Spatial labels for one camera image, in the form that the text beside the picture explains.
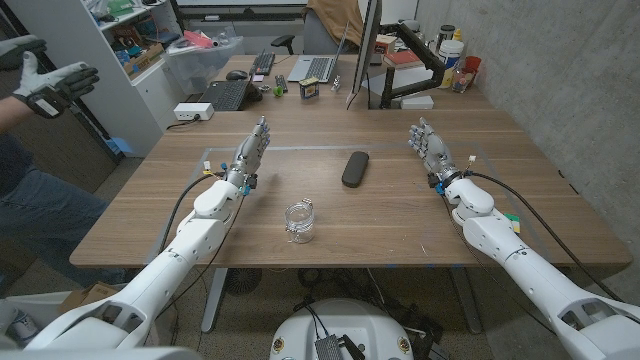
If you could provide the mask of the person's right gloved hand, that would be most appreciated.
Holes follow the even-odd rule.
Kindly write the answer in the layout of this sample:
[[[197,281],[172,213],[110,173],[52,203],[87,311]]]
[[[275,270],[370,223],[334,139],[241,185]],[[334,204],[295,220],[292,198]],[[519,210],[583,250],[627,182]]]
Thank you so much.
[[[37,72],[38,61],[29,51],[23,55],[20,85],[13,96],[37,115],[54,119],[81,96],[94,90],[100,78],[98,70],[77,62],[48,73]]]

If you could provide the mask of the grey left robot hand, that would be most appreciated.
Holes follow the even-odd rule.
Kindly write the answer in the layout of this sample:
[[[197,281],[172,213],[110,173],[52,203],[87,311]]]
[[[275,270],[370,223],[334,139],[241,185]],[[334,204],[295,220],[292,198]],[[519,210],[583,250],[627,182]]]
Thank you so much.
[[[253,130],[236,148],[225,180],[236,187],[242,186],[248,177],[254,175],[270,143],[269,125],[265,116],[261,116]]]

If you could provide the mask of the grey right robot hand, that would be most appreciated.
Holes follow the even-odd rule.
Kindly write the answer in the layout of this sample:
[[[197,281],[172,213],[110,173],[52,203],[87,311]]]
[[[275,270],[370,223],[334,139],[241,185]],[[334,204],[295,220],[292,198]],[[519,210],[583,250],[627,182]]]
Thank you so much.
[[[423,161],[431,188],[440,185],[446,189],[461,178],[462,172],[456,167],[449,148],[424,117],[418,125],[410,127],[408,144]]]

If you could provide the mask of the person's left gloved hand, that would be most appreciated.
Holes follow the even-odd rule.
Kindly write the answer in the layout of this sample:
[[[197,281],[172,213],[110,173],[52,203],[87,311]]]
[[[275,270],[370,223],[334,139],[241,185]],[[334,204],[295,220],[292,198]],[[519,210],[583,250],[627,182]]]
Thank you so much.
[[[25,35],[1,41],[1,70],[18,69],[23,63],[23,54],[29,51],[34,54],[46,50],[46,41],[34,35]]]

